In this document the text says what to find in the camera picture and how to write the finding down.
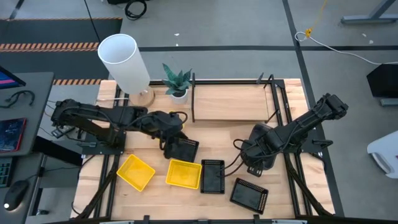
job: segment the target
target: green plant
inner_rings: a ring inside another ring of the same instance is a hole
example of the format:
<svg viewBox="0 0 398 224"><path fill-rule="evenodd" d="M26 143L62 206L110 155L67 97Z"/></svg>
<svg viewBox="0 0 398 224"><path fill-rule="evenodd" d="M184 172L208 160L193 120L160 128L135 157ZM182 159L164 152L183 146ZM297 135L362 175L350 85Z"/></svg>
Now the green plant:
<svg viewBox="0 0 398 224"><path fill-rule="evenodd" d="M174 93L183 93L186 89L189 88L189 80L191 79L191 70L187 71L185 74L181 72L176 75L174 74L169 66L163 64L163 69L167 74L168 80L162 80L164 85L166 85L169 89L166 91L167 95L171 95Z"/></svg>

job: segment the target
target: black plastic tray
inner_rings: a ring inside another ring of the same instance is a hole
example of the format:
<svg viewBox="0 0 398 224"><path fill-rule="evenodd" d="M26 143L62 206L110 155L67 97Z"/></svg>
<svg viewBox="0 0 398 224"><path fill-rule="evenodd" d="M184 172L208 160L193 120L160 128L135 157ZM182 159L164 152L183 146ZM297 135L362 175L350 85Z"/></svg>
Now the black plastic tray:
<svg viewBox="0 0 398 224"><path fill-rule="evenodd" d="M266 207L267 197L267 189L236 178L229 201L262 215Z"/></svg>
<svg viewBox="0 0 398 224"><path fill-rule="evenodd" d="M194 162L197 156L199 142L191 139L175 138L171 144L169 155L181 161Z"/></svg>
<svg viewBox="0 0 398 224"><path fill-rule="evenodd" d="M224 194L224 175L224 161L202 159L200 192L204 194Z"/></svg>

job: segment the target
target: gray floor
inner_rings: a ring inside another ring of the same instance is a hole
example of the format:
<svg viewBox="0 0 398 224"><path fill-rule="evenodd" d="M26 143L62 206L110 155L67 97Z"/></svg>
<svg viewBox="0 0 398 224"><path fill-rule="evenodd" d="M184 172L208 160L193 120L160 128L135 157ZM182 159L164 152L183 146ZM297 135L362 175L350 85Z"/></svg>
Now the gray floor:
<svg viewBox="0 0 398 224"><path fill-rule="evenodd" d="M2 0L0 17L8 17L16 2ZM110 6L106 1L87 2L93 17L124 17L123 9ZM398 24L340 24L341 16L368 14L379 2L329 1L312 36L328 45L398 45ZM289 4L297 30L305 30L313 25L323 1L289 0ZM398 13L398 3L388 13ZM60 17L88 17L84 2L25 0L17 15L17 18ZM142 19L123 20L121 32L132 35L141 47L293 46L283 4L274 0L151 0ZM310 40L301 44L315 45ZM398 60L396 51L355 53L377 62ZM315 98L330 92L349 104L346 117L323 125L326 138L335 142L330 147L330 155L345 215L398 220L398 180L387 178L366 154L370 142L398 129L398 109L381 108L370 93L366 75L376 66L334 52L304 52L303 55ZM173 70L193 68L198 78L257 78L262 72L279 78L302 77L294 51L143 52L142 57L152 79L165 78L162 63L169 64ZM50 99L74 98L92 103L97 91L97 86L55 86ZM42 127L51 130L48 119L44 119ZM40 135L49 138L42 131ZM56 162L49 162L49 166L56 166ZM63 170L59 175L70 182L76 181L73 171ZM48 181L58 181L54 176L48 178ZM52 213L27 222L66 220L74 190L73 187L50 189L43 196L40 208L50 208ZM55 193L65 199L51 201L51 194Z"/></svg>

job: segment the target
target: yellow plastic bin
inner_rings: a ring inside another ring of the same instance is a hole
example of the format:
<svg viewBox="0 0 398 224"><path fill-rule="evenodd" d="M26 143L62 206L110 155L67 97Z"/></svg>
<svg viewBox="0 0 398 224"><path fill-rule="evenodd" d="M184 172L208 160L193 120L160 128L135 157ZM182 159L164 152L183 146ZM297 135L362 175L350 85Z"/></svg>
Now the yellow plastic bin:
<svg viewBox="0 0 398 224"><path fill-rule="evenodd" d="M201 164L171 159L166 184L197 189L200 183L200 172Z"/></svg>
<svg viewBox="0 0 398 224"><path fill-rule="evenodd" d="M155 170L137 156L131 154L119 168L117 174L135 189L142 192L154 176Z"/></svg>

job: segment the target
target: computer monitor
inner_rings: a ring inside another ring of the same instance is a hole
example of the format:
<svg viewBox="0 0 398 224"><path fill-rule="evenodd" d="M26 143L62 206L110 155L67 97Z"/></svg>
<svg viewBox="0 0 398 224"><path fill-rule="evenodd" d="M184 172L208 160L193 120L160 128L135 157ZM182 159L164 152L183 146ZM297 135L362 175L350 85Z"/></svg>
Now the computer monitor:
<svg viewBox="0 0 398 224"><path fill-rule="evenodd" d="M0 90L25 86L26 83L0 66Z"/></svg>

